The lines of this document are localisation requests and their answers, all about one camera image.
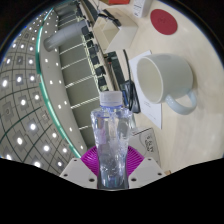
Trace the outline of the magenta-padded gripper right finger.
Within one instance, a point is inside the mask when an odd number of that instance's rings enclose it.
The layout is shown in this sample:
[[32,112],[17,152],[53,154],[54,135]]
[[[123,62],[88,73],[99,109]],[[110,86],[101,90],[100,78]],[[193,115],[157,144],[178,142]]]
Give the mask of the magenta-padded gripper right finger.
[[131,146],[126,157],[126,174],[130,189],[146,186],[166,176],[152,157],[144,157]]

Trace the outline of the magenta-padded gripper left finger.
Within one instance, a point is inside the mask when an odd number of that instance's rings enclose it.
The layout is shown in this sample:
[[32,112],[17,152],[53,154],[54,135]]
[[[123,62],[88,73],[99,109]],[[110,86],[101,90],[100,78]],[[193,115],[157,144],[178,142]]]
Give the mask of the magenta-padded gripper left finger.
[[99,175],[99,161],[95,147],[81,158],[72,158],[60,177],[84,188],[96,189]]

